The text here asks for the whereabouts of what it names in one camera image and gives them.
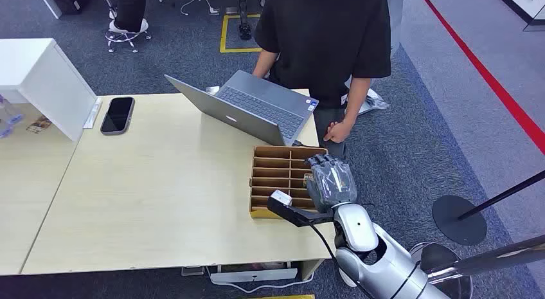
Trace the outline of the person's left hand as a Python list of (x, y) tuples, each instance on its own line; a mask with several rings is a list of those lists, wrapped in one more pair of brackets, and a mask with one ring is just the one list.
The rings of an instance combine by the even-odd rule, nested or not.
[(334, 143), (342, 143), (350, 134), (354, 123), (348, 120), (341, 122), (331, 122), (326, 128), (326, 133), (323, 141), (332, 141)]

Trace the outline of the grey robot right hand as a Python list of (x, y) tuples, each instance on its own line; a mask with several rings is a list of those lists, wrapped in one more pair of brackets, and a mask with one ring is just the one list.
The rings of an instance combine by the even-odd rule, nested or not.
[(320, 213), (345, 203), (355, 203), (357, 188), (347, 163), (329, 154), (315, 154), (305, 160), (312, 171), (307, 192)]

